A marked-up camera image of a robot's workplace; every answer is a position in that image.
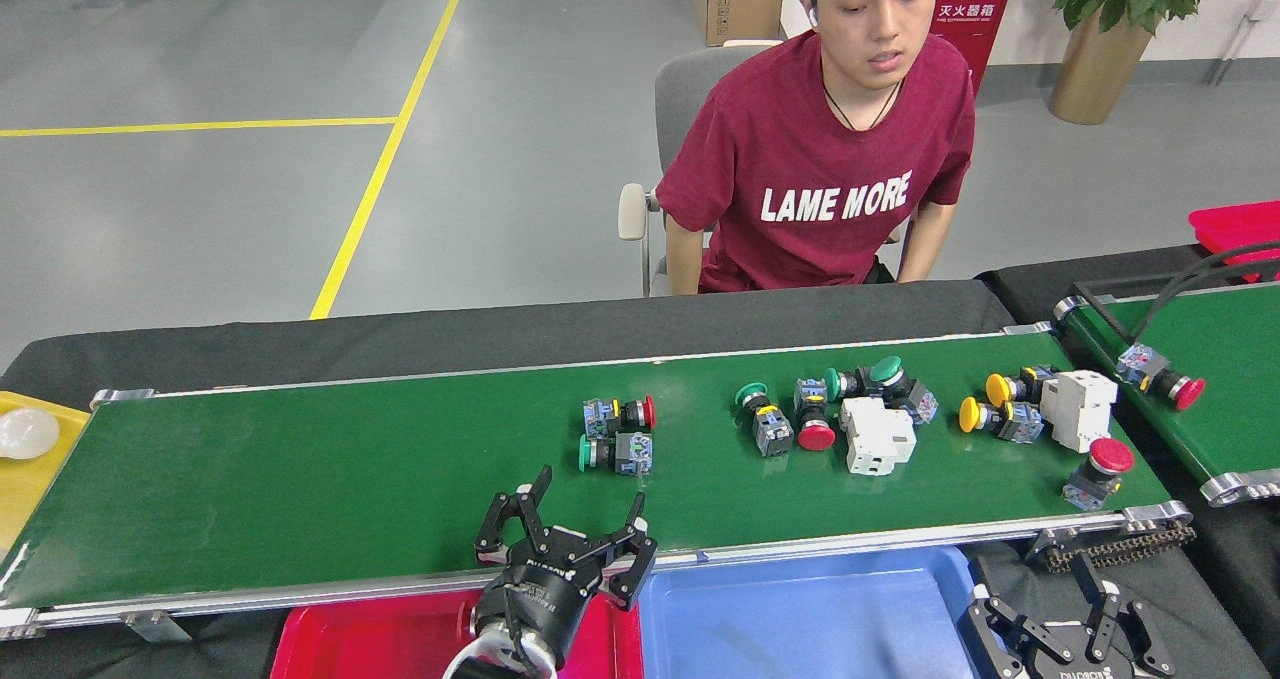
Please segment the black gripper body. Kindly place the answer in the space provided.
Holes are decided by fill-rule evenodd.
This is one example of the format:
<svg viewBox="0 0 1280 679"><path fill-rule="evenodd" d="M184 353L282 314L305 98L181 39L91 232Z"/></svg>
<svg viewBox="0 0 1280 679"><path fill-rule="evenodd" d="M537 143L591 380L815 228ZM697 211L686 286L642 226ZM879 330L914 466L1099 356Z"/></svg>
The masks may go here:
<svg viewBox="0 0 1280 679"><path fill-rule="evenodd" d="M1065 664L1046 650L1030 648L1032 678L1135 678L1133 661L1112 647L1101 661L1093 661L1085 650L1073 650Z"/></svg>
<svg viewBox="0 0 1280 679"><path fill-rule="evenodd" d="M561 670L609 551L600 541L552 527L508 548L481 548L477 561L503 564L474 610L477 655L513 673Z"/></svg>

